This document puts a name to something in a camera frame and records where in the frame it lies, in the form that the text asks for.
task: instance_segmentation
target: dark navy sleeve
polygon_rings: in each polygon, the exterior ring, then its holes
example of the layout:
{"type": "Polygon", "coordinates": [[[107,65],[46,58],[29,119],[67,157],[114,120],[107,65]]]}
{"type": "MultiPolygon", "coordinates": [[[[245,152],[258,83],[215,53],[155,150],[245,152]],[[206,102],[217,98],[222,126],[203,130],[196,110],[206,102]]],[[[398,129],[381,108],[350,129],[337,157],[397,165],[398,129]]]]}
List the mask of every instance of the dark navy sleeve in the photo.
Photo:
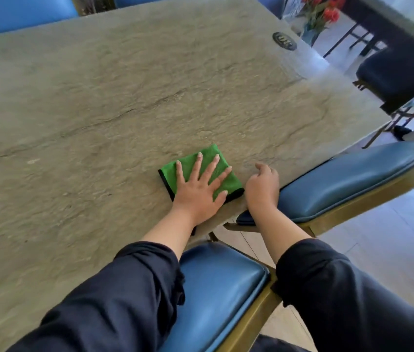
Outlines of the dark navy sleeve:
{"type": "Polygon", "coordinates": [[[274,290],[293,305],[319,352],[414,352],[414,307],[318,239],[277,263],[274,290]]]}
{"type": "Polygon", "coordinates": [[[182,283],[171,249],[129,244],[8,351],[156,351],[176,321],[176,305],[184,302],[182,283]]]}

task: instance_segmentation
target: flower vase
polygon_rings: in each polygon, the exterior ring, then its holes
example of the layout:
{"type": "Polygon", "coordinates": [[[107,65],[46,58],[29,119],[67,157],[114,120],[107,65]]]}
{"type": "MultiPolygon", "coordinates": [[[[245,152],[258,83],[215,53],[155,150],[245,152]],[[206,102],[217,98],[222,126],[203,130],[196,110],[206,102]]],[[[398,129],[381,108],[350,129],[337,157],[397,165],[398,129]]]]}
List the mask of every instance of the flower vase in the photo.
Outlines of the flower vase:
{"type": "Polygon", "coordinates": [[[314,46],[314,42],[317,40],[319,34],[315,28],[310,28],[309,23],[304,25],[303,33],[301,35],[301,39],[306,42],[310,47],[314,46]]]}

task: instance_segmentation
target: finger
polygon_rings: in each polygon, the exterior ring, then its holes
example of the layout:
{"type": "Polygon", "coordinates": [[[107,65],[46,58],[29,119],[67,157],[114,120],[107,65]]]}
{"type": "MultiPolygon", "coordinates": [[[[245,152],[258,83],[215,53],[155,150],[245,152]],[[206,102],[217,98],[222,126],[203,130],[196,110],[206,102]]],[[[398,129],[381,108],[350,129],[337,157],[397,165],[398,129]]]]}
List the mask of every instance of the finger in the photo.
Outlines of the finger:
{"type": "Polygon", "coordinates": [[[200,166],[202,165],[202,153],[197,154],[196,162],[194,163],[194,166],[192,167],[191,176],[189,177],[189,181],[191,180],[199,180],[199,173],[200,173],[200,166]]]}
{"type": "Polygon", "coordinates": [[[214,201],[215,206],[217,207],[217,210],[222,207],[222,205],[225,203],[225,200],[227,199],[228,191],[223,190],[220,194],[218,194],[217,198],[214,201]]]}
{"type": "Polygon", "coordinates": [[[179,160],[176,161],[176,179],[177,179],[177,185],[186,183],[184,179],[184,173],[182,172],[182,164],[179,160]]]}
{"type": "Polygon", "coordinates": [[[220,161],[220,155],[216,154],[212,162],[207,166],[202,176],[200,177],[201,182],[208,184],[210,178],[212,177],[213,171],[217,167],[217,164],[219,161],[220,161]]]}
{"type": "Polygon", "coordinates": [[[256,163],[256,168],[259,169],[259,175],[270,173],[270,167],[264,163],[256,163]]]}
{"type": "Polygon", "coordinates": [[[212,183],[210,184],[212,191],[215,191],[216,189],[220,188],[220,185],[225,180],[225,178],[228,177],[228,174],[231,173],[231,170],[232,168],[230,165],[223,171],[223,173],[221,173],[215,180],[212,181],[212,183]]]}

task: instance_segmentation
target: left hand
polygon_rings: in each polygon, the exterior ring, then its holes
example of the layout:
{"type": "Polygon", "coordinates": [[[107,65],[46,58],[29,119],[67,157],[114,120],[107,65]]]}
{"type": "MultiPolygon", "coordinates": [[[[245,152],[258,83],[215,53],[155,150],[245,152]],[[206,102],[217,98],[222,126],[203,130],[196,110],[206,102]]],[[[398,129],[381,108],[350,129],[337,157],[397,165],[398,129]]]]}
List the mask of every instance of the left hand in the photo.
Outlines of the left hand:
{"type": "Polygon", "coordinates": [[[199,178],[202,153],[198,153],[196,163],[187,182],[184,180],[180,161],[176,162],[177,192],[171,211],[183,212],[188,215],[193,226],[197,226],[211,218],[225,203],[228,194],[226,190],[218,194],[215,201],[213,201],[213,193],[220,188],[223,180],[231,173],[231,166],[226,168],[210,185],[208,184],[219,161],[220,157],[217,154],[199,178]]]}

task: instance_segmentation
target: floor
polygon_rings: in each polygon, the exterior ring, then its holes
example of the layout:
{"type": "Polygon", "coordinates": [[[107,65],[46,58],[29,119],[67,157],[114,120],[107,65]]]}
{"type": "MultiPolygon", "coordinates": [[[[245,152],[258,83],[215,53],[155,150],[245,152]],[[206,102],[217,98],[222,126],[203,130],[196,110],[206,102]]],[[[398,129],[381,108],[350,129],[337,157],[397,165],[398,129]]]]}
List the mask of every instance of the floor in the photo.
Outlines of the floor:
{"type": "MultiPolygon", "coordinates": [[[[331,29],[319,36],[315,43],[316,51],[324,55],[352,25],[352,21],[343,15],[331,29]]],[[[327,57],[333,66],[352,80],[363,60],[358,56],[362,44],[348,50],[354,41],[348,37],[327,57]]],[[[414,121],[409,127],[414,129],[414,121]]],[[[368,138],[350,148],[349,152],[359,150],[366,141],[368,138]]],[[[391,134],[384,133],[373,145],[394,141],[391,134]]],[[[215,234],[244,253],[269,265],[274,264],[260,234],[227,231],[223,227],[218,227],[215,234]]],[[[356,266],[414,306],[414,190],[333,228],[319,238],[346,254],[356,266]]],[[[262,333],[316,351],[309,331],[293,307],[279,306],[262,333]]]]}

